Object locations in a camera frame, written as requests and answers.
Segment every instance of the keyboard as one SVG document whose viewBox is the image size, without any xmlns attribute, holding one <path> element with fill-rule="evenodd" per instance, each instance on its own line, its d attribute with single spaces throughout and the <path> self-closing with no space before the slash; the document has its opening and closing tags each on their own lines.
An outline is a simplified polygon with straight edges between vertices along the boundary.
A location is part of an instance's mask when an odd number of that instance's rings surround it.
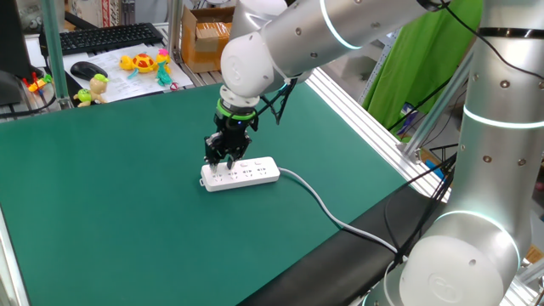
<svg viewBox="0 0 544 306">
<path fill-rule="evenodd" d="M 68 55 L 160 43 L 162 39 L 151 23 L 140 23 L 60 33 L 60 46 L 62 54 Z"/>
</svg>

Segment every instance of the power outlet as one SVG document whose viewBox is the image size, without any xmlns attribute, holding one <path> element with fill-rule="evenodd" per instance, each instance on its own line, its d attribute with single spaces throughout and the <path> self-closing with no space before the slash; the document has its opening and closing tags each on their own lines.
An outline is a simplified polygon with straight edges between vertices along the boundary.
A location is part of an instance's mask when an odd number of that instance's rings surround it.
<svg viewBox="0 0 544 306">
<path fill-rule="evenodd" d="M 273 183 L 280 178 L 280 170 L 272 157 L 262 157 L 238 161 L 232 169 L 228 169 L 227 163 L 222 162 L 215 172 L 210 165 L 205 165 L 202 166 L 201 176 L 201 186 L 214 192 Z"/>
</svg>

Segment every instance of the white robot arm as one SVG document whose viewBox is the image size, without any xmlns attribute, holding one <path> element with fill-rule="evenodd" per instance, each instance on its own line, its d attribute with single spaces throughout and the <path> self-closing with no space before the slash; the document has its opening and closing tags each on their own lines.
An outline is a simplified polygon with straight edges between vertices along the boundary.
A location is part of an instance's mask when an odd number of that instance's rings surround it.
<svg viewBox="0 0 544 306">
<path fill-rule="evenodd" d="M 443 4 L 299 0 L 282 8 L 279 0 L 270 1 L 270 18 L 283 12 L 267 23 L 252 13 L 257 7 L 251 3 L 261 2 L 239 0 L 236 9 L 235 39 L 222 58 L 218 131 L 206 142 L 211 164 L 227 155 L 231 163 L 243 157 L 251 142 L 246 129 L 257 128 L 260 95 Z M 530 246 L 530 198 L 544 151 L 542 12 L 544 0 L 484 0 L 479 31 L 503 59 L 476 42 L 447 211 L 365 306 L 501 302 Z M 236 29 L 238 20 L 246 26 Z"/>
</svg>

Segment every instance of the green backdrop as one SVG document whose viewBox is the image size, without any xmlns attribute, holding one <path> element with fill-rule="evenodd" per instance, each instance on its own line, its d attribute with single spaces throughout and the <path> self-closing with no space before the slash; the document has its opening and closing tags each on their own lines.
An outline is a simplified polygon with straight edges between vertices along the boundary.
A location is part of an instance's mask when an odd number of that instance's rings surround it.
<svg viewBox="0 0 544 306">
<path fill-rule="evenodd" d="M 450 8 L 467 25 L 478 27 L 482 0 L 455 0 Z M 416 105 L 454 74 L 472 38 L 473 34 L 445 10 L 425 14 L 405 26 L 363 107 L 389 128 L 400 119 L 405 102 Z M 420 111 L 428 113 L 440 94 Z"/>
</svg>

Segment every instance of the plastic toy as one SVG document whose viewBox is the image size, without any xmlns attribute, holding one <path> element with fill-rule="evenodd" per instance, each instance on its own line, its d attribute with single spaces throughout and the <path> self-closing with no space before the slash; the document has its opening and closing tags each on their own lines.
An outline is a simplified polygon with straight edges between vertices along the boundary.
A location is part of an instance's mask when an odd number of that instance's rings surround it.
<svg viewBox="0 0 544 306">
<path fill-rule="evenodd" d="M 156 62 L 161 63 L 163 61 L 167 62 L 164 69 L 170 74 L 170 67 L 168 67 L 168 64 L 170 64 L 170 54 L 168 54 L 168 50 L 166 49 L 159 49 L 159 54 L 156 56 Z"/>
<path fill-rule="evenodd" d="M 47 85 L 48 83 L 51 83 L 51 81 L 53 81 L 53 78 L 49 74 L 46 74 L 45 76 L 43 76 L 39 80 L 36 77 L 36 72 L 33 72 L 32 76 L 34 77 L 34 83 L 33 84 L 29 84 L 26 81 L 26 79 L 23 78 L 23 82 L 28 87 L 28 90 L 31 93 L 35 93 L 37 90 L 42 89 L 45 85 Z"/>
<path fill-rule="evenodd" d="M 162 61 L 158 63 L 158 70 L 156 71 L 156 81 L 161 86 L 168 86 L 172 84 L 172 78 L 168 75 L 167 70 L 165 68 L 167 62 Z"/>
<path fill-rule="evenodd" d="M 74 99 L 79 99 L 81 103 L 77 107 L 89 106 L 93 101 L 99 101 L 100 103 L 107 103 L 102 98 L 101 94 L 105 93 L 108 86 L 108 80 L 104 75 L 97 74 L 90 81 L 91 89 L 80 89 L 74 96 Z"/>
<path fill-rule="evenodd" d="M 133 59 L 127 55 L 123 55 L 121 57 L 121 62 L 119 62 L 119 66 L 126 71 L 134 70 L 133 74 L 128 76 L 128 79 L 130 80 L 131 78 L 136 77 L 140 72 L 147 73 L 154 71 L 157 64 L 149 55 L 138 54 L 134 56 Z"/>
</svg>

